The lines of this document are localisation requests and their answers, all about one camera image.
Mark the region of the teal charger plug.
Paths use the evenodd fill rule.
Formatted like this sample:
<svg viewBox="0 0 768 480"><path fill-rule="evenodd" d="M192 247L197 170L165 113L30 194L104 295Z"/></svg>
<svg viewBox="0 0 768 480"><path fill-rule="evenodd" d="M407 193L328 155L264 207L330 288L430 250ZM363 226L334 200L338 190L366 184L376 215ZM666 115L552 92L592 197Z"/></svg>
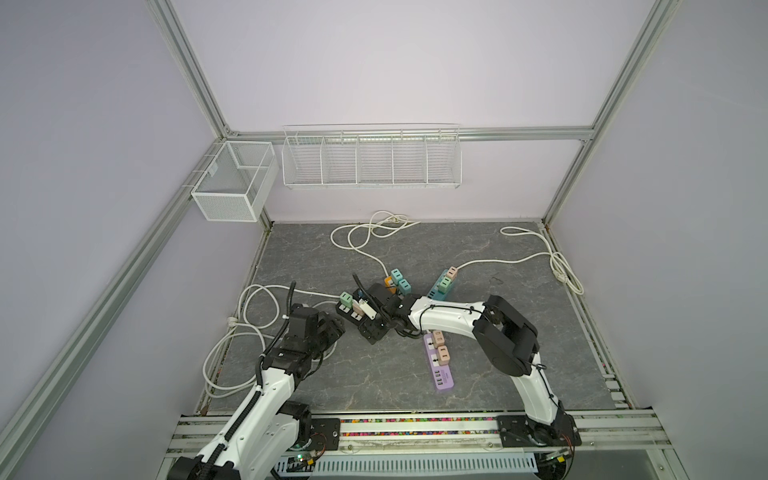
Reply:
<svg viewBox="0 0 768 480"><path fill-rule="evenodd" d="M393 270L391 271L391 276L392 276L392 278L393 278L393 281L394 281L396 284L399 284L399 283L400 283L400 282L401 282L401 281L404 279L404 276L403 276L403 274L400 272L400 270L399 270L399 269L393 269Z"/></svg>
<svg viewBox="0 0 768 480"><path fill-rule="evenodd" d="M401 291L401 293L404 294L404 295L408 295L408 294L410 294L412 292L412 287L411 287L410 283L406 279L401 279L398 282L398 287L399 287L399 290Z"/></svg>

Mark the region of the black power strip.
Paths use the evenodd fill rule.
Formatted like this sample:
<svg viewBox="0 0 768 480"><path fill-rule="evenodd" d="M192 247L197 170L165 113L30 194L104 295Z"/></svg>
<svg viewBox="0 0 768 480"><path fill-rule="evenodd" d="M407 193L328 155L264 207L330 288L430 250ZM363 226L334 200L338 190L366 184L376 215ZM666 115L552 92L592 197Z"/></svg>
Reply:
<svg viewBox="0 0 768 480"><path fill-rule="evenodd" d="M353 307L346 307L341 302L336 304L335 310L344 320L350 322L371 345L383 339L388 332L382 321L371 319L365 313L357 313Z"/></svg>

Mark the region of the orange power strip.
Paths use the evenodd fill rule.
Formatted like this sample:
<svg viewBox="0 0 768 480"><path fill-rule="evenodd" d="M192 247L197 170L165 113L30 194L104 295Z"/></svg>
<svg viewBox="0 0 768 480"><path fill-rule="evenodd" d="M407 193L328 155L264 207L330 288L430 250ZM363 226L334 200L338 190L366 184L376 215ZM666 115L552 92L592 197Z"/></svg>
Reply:
<svg viewBox="0 0 768 480"><path fill-rule="evenodd" d="M395 283L392 276L387 276L384 279L385 286L389 290L390 293L396 294L397 293L397 284Z"/></svg>

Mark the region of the pink USB charger plug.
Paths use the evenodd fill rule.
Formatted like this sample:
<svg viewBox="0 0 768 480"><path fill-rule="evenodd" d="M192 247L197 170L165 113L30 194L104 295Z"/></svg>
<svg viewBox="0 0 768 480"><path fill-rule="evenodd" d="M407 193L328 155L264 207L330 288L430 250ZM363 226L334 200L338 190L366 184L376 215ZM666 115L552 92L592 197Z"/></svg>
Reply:
<svg viewBox="0 0 768 480"><path fill-rule="evenodd" d="M360 307L360 304L357 301L352 302L352 311L356 318L364 318L366 316L364 310Z"/></svg>

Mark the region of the green USB charger plug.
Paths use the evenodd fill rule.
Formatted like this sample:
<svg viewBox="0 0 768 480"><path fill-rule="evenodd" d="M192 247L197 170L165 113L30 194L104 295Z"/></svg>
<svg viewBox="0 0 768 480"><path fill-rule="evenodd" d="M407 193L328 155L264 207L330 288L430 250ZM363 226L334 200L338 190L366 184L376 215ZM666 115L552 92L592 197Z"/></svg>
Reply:
<svg viewBox="0 0 768 480"><path fill-rule="evenodd" d="M354 299L348 292L342 292L339 296L339 303L345 308L351 308L353 306Z"/></svg>

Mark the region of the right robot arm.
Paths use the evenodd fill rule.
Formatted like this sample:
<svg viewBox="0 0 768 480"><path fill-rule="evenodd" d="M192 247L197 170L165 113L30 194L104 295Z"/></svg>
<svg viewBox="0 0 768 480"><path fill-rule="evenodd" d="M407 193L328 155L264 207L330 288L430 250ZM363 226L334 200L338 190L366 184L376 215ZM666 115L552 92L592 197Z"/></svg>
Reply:
<svg viewBox="0 0 768 480"><path fill-rule="evenodd" d="M503 424L513 445L579 446L572 415L554 393L541 361L538 331L518 310L498 295L480 302L452 302L429 295L393 293L383 284L339 295L336 312L374 344L393 330L407 338L436 331L475 340L489 363L508 376L524 413Z"/></svg>

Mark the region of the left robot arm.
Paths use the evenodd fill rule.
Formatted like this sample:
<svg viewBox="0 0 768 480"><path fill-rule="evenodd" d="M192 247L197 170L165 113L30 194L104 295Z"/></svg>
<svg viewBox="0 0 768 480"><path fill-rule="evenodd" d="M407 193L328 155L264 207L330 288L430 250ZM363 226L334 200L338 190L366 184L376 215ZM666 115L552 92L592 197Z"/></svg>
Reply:
<svg viewBox="0 0 768 480"><path fill-rule="evenodd" d="M292 402L296 387L343 336L343 321L303 304L259 357L255 384L225 426L199 453L181 457L169 479L265 479L279 458L310 434L308 407Z"/></svg>

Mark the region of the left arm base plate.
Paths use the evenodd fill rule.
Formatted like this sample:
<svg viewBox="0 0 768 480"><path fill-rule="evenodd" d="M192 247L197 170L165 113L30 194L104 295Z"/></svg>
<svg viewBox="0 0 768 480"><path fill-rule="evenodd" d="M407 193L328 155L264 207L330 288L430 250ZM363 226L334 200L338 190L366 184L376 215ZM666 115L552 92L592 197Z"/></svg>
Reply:
<svg viewBox="0 0 768 480"><path fill-rule="evenodd" d="M299 433L291 451L336 451L341 440L341 419L312 418L299 421Z"/></svg>

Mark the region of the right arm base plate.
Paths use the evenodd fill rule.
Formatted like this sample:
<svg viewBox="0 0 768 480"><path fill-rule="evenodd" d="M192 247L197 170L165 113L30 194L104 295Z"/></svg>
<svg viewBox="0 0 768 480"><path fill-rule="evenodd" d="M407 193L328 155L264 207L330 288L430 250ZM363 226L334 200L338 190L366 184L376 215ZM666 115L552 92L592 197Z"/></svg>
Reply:
<svg viewBox="0 0 768 480"><path fill-rule="evenodd" d="M539 423L526 415L496 418L503 447L577 447L582 445L574 418L559 412L551 424Z"/></svg>

